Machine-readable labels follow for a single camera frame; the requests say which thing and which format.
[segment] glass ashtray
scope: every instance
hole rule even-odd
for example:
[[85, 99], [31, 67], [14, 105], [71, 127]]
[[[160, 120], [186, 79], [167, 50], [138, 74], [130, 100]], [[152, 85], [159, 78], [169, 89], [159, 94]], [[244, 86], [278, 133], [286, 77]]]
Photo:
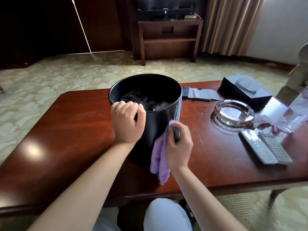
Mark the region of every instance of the glass ashtray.
[[254, 122], [254, 111], [248, 105], [237, 100], [222, 100], [215, 105], [214, 116], [222, 124], [242, 128]]

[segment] white pants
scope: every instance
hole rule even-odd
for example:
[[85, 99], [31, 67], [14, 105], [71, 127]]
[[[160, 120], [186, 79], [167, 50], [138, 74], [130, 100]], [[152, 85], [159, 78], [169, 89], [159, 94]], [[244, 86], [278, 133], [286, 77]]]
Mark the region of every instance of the white pants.
[[[93, 231], [121, 231], [117, 226], [118, 208], [103, 208]], [[175, 201], [158, 198], [152, 201], [145, 213], [144, 231], [192, 231], [184, 209]]]

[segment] hand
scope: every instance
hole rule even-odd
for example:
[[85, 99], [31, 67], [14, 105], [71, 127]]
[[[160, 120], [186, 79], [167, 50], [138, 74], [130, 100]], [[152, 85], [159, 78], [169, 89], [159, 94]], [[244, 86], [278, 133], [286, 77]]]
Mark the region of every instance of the hand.
[[[134, 120], [136, 113], [138, 114], [137, 121]], [[111, 106], [115, 143], [126, 142], [134, 146], [143, 134], [145, 115], [142, 104], [138, 105], [132, 101], [115, 102]]]
[[166, 149], [166, 158], [171, 171], [181, 168], [188, 168], [188, 160], [193, 148], [193, 141], [190, 136], [188, 126], [180, 122], [171, 124], [180, 131], [180, 141], [174, 142], [174, 134], [172, 127], [168, 128], [168, 143]]

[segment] black trash can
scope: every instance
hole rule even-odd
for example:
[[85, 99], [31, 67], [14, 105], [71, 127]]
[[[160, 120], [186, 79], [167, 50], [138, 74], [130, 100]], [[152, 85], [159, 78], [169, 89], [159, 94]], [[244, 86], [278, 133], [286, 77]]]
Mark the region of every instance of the black trash can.
[[170, 120], [179, 121], [182, 87], [174, 79], [161, 74], [138, 74], [124, 78], [111, 87], [108, 94], [110, 104], [120, 101], [123, 95], [136, 88], [149, 99], [171, 103], [161, 110], [146, 113], [143, 135], [128, 155], [138, 165], [150, 165], [155, 139], [165, 131]]

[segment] white wall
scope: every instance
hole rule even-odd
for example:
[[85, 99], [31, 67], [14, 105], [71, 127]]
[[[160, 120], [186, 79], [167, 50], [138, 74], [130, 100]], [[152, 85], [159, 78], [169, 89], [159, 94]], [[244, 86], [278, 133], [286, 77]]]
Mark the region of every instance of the white wall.
[[308, 43], [308, 0], [264, 0], [247, 56], [298, 64]]

